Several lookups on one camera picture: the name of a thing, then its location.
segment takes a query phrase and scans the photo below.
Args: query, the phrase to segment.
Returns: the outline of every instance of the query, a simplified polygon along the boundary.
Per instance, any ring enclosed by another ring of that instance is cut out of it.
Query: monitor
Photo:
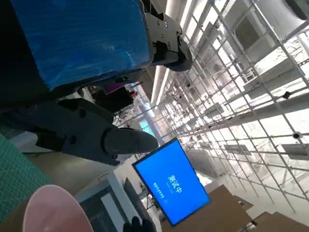
[[[177,139],[133,164],[172,226],[210,199]]]

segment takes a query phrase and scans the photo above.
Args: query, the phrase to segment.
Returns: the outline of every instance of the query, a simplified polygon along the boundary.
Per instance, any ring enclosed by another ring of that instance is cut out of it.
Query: green cutting mat
[[[0,223],[36,189],[51,183],[0,133]]]

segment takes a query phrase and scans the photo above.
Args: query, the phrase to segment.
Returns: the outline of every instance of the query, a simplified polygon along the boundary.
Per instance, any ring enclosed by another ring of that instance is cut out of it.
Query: black glove
[[[149,220],[143,219],[141,225],[139,218],[133,217],[132,224],[129,222],[124,224],[124,232],[155,232],[155,229]]]

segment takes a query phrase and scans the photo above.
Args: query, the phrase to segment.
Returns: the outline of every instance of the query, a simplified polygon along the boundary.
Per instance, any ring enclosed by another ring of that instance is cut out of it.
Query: wooden board
[[[261,224],[263,221],[265,221],[268,217],[270,217],[271,214],[268,212],[264,212],[261,215],[257,216],[253,221],[255,221],[256,224]]]
[[[209,194],[211,202],[195,214],[172,227],[162,223],[163,232],[236,232],[251,222],[251,218],[225,186]]]
[[[244,211],[247,211],[248,209],[250,209],[253,206],[253,204],[245,201],[244,199],[242,199],[238,196],[234,196],[234,198],[236,199],[236,201],[243,203],[243,205],[241,205],[241,207]]]

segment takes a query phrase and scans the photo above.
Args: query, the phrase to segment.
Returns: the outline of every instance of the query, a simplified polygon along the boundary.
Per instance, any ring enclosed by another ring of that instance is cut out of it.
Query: window
[[[244,50],[250,48],[259,39],[259,35],[247,17],[236,27],[235,35]]]
[[[146,120],[143,120],[142,122],[140,122],[140,127],[141,127],[143,132],[151,134],[153,137],[155,137],[153,131],[151,130],[151,128],[148,125],[148,122]]]

